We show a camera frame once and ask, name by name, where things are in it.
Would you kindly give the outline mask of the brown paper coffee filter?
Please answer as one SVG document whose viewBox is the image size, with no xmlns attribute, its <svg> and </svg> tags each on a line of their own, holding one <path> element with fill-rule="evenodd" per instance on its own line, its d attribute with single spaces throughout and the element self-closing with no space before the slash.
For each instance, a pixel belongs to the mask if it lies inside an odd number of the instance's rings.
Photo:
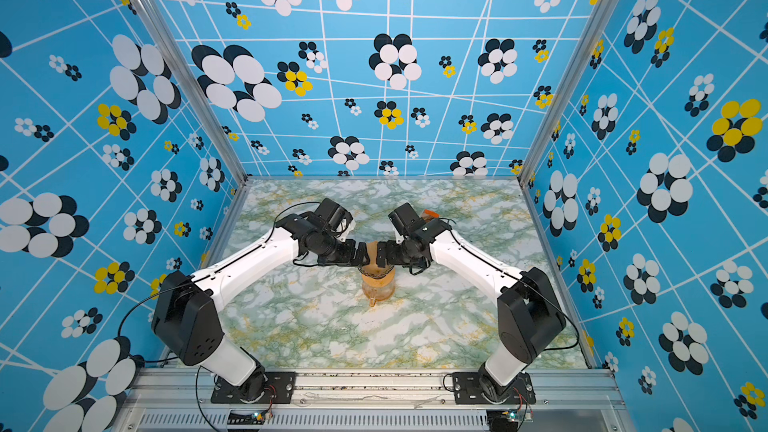
<svg viewBox="0 0 768 432">
<path fill-rule="evenodd" d="M 379 258 L 379 242 L 378 241 L 369 242 L 366 245 L 366 251 L 369 259 L 369 262 L 367 264 L 375 262 L 379 267 L 387 266 L 386 259 Z"/>
</svg>

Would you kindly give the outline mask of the orange glass coffee carafe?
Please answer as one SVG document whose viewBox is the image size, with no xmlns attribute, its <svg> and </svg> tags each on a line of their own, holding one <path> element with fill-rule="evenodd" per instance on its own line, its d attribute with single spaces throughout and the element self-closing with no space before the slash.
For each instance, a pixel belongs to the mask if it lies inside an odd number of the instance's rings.
<svg viewBox="0 0 768 432">
<path fill-rule="evenodd" d="M 395 271 L 390 271 L 381 278 L 362 276 L 362 291 L 368 299 L 370 307 L 388 300 L 395 291 Z"/>
</svg>

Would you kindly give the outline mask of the grey ribbed glass dripper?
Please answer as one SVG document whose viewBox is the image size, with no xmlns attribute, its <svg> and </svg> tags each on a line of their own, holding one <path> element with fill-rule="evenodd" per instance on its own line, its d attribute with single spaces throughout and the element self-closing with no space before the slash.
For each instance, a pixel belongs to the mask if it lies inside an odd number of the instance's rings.
<svg viewBox="0 0 768 432">
<path fill-rule="evenodd" d="M 395 275 L 395 270 L 392 265 L 379 267 L 375 262 L 361 266 L 359 271 L 363 281 L 374 287 L 383 287 L 384 285 L 389 284 L 394 279 Z"/>
</svg>

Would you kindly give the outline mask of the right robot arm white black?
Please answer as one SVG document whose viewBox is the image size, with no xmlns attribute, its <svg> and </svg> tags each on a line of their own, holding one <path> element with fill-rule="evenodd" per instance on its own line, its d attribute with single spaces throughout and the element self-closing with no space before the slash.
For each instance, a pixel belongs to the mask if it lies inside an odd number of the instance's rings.
<svg viewBox="0 0 768 432">
<path fill-rule="evenodd" d="M 481 394 L 490 403 L 506 401 L 518 377 L 565 329 L 552 283 L 538 268 L 508 265 L 469 243 L 441 218 L 421 217 L 404 203 L 389 214 L 397 241 L 377 247 L 379 265 L 419 274 L 437 264 L 475 286 L 496 303 L 500 345 L 478 370 Z"/>
</svg>

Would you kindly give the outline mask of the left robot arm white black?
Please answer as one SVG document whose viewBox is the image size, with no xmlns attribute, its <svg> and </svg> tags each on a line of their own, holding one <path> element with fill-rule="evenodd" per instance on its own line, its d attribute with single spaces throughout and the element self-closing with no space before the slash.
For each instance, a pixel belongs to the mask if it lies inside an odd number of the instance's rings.
<svg viewBox="0 0 768 432">
<path fill-rule="evenodd" d="M 352 214 L 325 198 L 311 211 L 280 215 L 270 231 L 244 249 L 191 275 L 174 272 L 161 285 L 153 333 L 186 366 L 199 366 L 234 389 L 237 401 L 254 403 L 268 389 L 263 365 L 223 331 L 219 313 L 273 269 L 305 254 L 320 266 L 358 267 L 367 249 L 347 237 Z"/>
</svg>

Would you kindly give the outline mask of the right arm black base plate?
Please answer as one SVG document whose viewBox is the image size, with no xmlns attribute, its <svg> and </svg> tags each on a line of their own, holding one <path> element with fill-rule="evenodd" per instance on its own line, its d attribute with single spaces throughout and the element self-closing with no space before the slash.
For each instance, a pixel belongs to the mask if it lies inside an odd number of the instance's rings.
<svg viewBox="0 0 768 432">
<path fill-rule="evenodd" d="M 499 385 L 488 374 L 454 372 L 450 389 L 457 405 L 534 405 L 537 402 L 531 377 L 519 373 L 509 384 Z"/>
</svg>

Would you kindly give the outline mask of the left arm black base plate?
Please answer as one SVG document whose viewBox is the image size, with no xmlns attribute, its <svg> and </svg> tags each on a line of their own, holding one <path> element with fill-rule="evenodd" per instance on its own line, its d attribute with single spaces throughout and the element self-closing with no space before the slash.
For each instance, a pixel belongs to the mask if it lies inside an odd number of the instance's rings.
<svg viewBox="0 0 768 432">
<path fill-rule="evenodd" d="M 243 385 L 234 386 L 222 378 L 214 382 L 210 401 L 214 404 L 290 404 L 295 390 L 297 373 L 262 372 L 249 378 Z"/>
</svg>

